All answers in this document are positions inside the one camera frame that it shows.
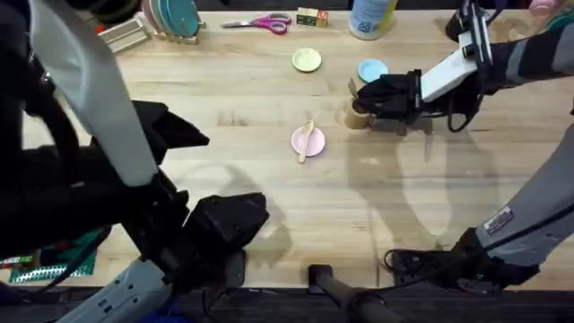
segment pink scissors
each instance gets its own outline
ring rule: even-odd
[[[287,25],[291,24],[291,17],[286,13],[270,13],[269,15],[256,18],[250,22],[224,23],[223,28],[258,27],[270,30],[275,35],[283,35],[287,32]]]

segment sticker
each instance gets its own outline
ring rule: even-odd
[[[496,215],[484,224],[484,229],[490,235],[502,229],[507,223],[514,218],[514,213],[508,206],[504,206]]]

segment cable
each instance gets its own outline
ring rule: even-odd
[[[215,303],[223,296],[224,293],[225,292],[220,292],[219,295],[217,295],[217,297],[215,297],[215,299],[212,301],[210,306],[206,306],[205,289],[202,290],[202,294],[201,294],[202,306],[201,307],[202,307],[202,310],[203,310],[205,317],[210,319],[213,323],[219,323],[219,321],[213,317],[213,315],[210,313],[210,310],[211,310],[212,306],[215,305]]]
[[[538,223],[532,224],[531,226],[526,227],[525,229],[522,229],[522,230],[517,231],[517,232],[515,232],[515,233],[513,233],[513,234],[510,234],[510,235],[509,235],[508,237],[506,237],[506,238],[503,238],[503,239],[500,239],[500,240],[498,240],[498,241],[496,241],[496,242],[493,242],[493,243],[491,243],[490,245],[484,247],[484,248],[481,249],[481,250],[475,251],[474,253],[472,253],[472,254],[470,254],[470,255],[468,255],[468,256],[462,256],[460,259],[454,260],[453,262],[451,262],[451,263],[449,263],[449,264],[446,264],[446,265],[442,266],[441,268],[439,268],[439,269],[437,269],[437,270],[435,270],[435,271],[433,271],[433,272],[431,272],[431,273],[428,273],[427,275],[424,275],[424,276],[422,276],[422,277],[419,277],[419,278],[417,278],[417,279],[414,279],[414,280],[412,280],[412,281],[410,281],[410,282],[408,282],[408,283],[404,283],[404,284],[399,284],[399,285],[395,285],[395,286],[388,286],[388,287],[378,288],[378,289],[372,289],[372,290],[368,290],[368,291],[366,291],[366,292],[358,292],[355,296],[353,296],[353,298],[355,299],[356,297],[361,297],[361,296],[364,296],[364,295],[367,295],[367,294],[375,294],[375,295],[378,295],[378,294],[381,293],[381,292],[392,292],[392,291],[396,291],[396,290],[399,290],[399,289],[403,289],[403,288],[405,288],[405,287],[408,287],[408,286],[411,286],[411,285],[418,284],[418,283],[420,283],[420,282],[426,281],[426,280],[432,278],[432,277],[435,276],[435,275],[441,274],[441,273],[443,273],[443,272],[449,270],[449,269],[452,268],[453,266],[456,266],[456,265],[458,265],[458,264],[460,264],[460,263],[462,263],[462,262],[465,262],[465,261],[467,261],[467,260],[469,260],[469,259],[480,257],[480,256],[482,256],[482,255],[488,253],[489,251],[493,250],[493,249],[496,249],[496,248],[498,248],[498,247],[500,247],[500,246],[502,246],[502,245],[505,245],[505,244],[507,244],[507,243],[510,243],[511,241],[514,241],[514,240],[517,240],[517,239],[519,239],[519,238],[522,238],[522,237],[526,236],[527,234],[529,234],[529,233],[531,233],[531,232],[534,232],[534,231],[537,231],[537,230],[540,230],[540,229],[542,229],[543,227],[548,226],[548,225],[550,225],[550,224],[552,224],[552,223],[555,223],[555,222],[559,221],[560,219],[566,217],[567,215],[571,214],[572,212],[574,212],[574,204],[571,204],[571,205],[569,205],[569,206],[563,208],[562,210],[556,212],[556,213],[553,214],[552,216],[550,216],[550,217],[548,217],[548,218],[546,218],[546,219],[544,219],[544,220],[542,220],[542,221],[540,221],[540,222],[538,222]]]
[[[86,245],[77,255],[68,263],[65,268],[65,271],[60,274],[56,279],[51,281],[46,286],[38,289],[34,292],[28,292],[26,297],[33,298],[38,296],[54,287],[62,283],[65,279],[67,279],[78,267],[84,262],[84,260],[89,257],[99,246],[100,244],[109,236],[111,233],[111,226],[107,226],[103,228],[100,233],[92,240],[88,245]]]

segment label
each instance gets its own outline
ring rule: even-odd
[[[504,206],[496,215],[484,224],[484,229],[490,235],[502,229],[514,218],[514,213],[508,206]]]
[[[355,0],[351,10],[351,26],[361,32],[378,31],[391,0]]]

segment wooden table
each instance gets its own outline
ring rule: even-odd
[[[211,194],[267,196],[271,218],[247,247],[247,286],[304,286],[307,265],[316,263],[331,264],[348,284],[389,285],[391,276],[378,267],[387,249],[449,249],[550,155],[573,120],[572,79],[499,92],[461,134],[450,134],[443,119],[430,136],[344,126],[346,84],[350,77],[359,82],[360,61],[382,59],[397,74],[433,67],[457,46],[443,35],[451,14],[397,12],[384,38],[362,41],[350,35],[348,13],[331,13],[328,29],[295,25],[284,36],[220,28],[256,13],[202,13],[207,29],[198,46],[153,40],[118,55],[133,99],[166,103],[212,139],[169,152],[162,165],[189,191],[190,208]],[[526,12],[506,12],[491,39],[505,41],[528,22]],[[291,54],[306,47],[323,57],[312,74],[291,65]],[[300,165],[289,142],[305,119],[324,131],[327,148]],[[27,120],[25,135],[28,146],[49,141],[38,121]],[[567,240],[521,288],[574,289],[566,279],[573,249]],[[104,285],[138,255],[116,226],[98,251],[94,276],[65,284]]]

